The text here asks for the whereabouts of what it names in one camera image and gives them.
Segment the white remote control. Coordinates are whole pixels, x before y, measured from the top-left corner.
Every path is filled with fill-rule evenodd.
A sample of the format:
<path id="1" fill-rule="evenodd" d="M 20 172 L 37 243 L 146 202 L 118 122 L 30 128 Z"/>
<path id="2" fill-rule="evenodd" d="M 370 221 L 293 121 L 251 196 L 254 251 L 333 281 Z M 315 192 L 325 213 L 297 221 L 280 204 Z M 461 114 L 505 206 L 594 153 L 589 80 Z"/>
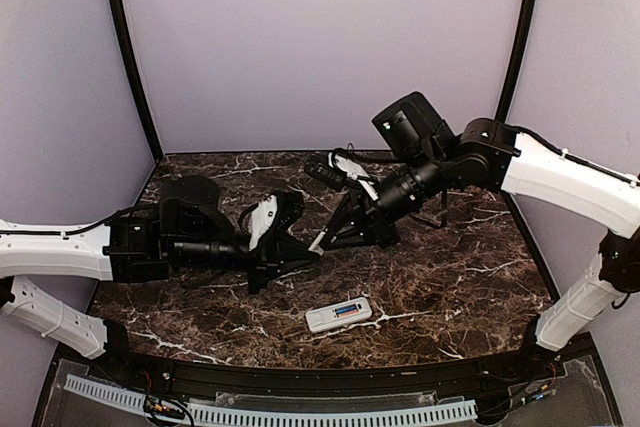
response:
<path id="1" fill-rule="evenodd" d="M 312 333 L 334 330 L 372 316 L 372 308 L 365 297 L 351 299 L 317 308 L 305 314 L 307 326 Z"/>

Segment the blue AAA battery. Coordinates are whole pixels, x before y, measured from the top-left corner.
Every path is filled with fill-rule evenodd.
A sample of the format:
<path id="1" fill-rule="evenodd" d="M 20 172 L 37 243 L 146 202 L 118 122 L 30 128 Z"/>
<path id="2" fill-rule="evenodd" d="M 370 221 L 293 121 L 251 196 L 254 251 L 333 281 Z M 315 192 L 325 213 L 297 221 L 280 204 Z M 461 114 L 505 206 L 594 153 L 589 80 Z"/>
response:
<path id="1" fill-rule="evenodd" d="M 360 310 L 361 310 L 361 306 L 359 304 L 350 304 L 350 305 L 337 307 L 334 310 L 334 313 L 337 316 L 352 315 L 353 313 L 358 313 Z"/>

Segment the orange AAA battery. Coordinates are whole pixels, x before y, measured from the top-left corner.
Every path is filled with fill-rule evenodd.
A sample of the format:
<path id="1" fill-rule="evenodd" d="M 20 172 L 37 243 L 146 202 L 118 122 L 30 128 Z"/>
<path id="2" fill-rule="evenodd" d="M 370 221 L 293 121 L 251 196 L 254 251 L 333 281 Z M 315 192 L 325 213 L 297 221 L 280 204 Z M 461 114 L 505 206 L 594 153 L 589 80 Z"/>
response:
<path id="1" fill-rule="evenodd" d="M 357 305 L 342 307 L 335 310 L 335 314 L 337 318 L 345 318 L 353 315 L 361 315 L 362 313 L 363 313 L 363 310 L 360 309 Z"/>

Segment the white battery compartment cover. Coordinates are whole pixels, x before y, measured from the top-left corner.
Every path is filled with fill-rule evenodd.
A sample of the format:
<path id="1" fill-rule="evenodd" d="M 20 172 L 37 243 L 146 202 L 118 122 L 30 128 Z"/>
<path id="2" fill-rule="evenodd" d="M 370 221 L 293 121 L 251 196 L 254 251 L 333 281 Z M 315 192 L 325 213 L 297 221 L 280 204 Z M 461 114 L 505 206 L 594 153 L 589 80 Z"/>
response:
<path id="1" fill-rule="evenodd" d="M 314 241 L 312 242 L 312 244 L 309 246 L 308 250 L 310 252 L 315 252 L 319 255 L 322 255 L 324 253 L 324 249 L 321 246 L 321 242 L 323 241 L 324 237 L 326 235 L 325 231 L 321 231 L 316 238 L 314 239 Z"/>

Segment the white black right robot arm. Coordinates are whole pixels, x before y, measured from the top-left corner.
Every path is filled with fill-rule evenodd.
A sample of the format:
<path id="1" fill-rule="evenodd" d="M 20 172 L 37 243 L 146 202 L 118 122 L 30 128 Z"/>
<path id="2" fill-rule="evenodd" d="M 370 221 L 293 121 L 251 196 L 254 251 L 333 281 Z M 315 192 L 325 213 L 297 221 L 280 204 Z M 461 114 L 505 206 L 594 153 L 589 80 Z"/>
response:
<path id="1" fill-rule="evenodd" d="M 560 149 L 519 126 L 477 118 L 456 135 L 426 97 L 413 92 L 372 120 L 401 169 L 375 181 L 355 154 L 337 149 L 324 170 L 328 185 L 353 185 L 314 247 L 323 251 L 398 242 L 396 221 L 450 189 L 470 186 L 524 195 L 606 227 L 589 267 L 544 311 L 528 344 L 510 360 L 521 381 L 534 379 L 549 352 L 569 340 L 608 305 L 639 290 L 639 180 Z"/>

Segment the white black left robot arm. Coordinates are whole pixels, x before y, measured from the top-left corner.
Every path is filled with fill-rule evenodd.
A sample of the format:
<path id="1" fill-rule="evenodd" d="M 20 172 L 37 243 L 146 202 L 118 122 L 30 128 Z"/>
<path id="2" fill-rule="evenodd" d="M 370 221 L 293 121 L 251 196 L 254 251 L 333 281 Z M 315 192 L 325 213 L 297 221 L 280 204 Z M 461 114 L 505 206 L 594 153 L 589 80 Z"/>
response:
<path id="1" fill-rule="evenodd" d="M 165 181 L 155 203 L 81 226 L 1 224 L 1 313 L 43 338 L 101 364 L 120 383 L 141 374 L 121 324 L 82 313 L 46 293 L 32 276 L 121 284 L 167 280 L 180 268 L 243 272 L 259 293 L 320 255 L 290 233 L 301 217 L 298 192 L 276 191 L 243 212 L 235 227 L 219 209 L 220 188 L 198 175 Z"/>

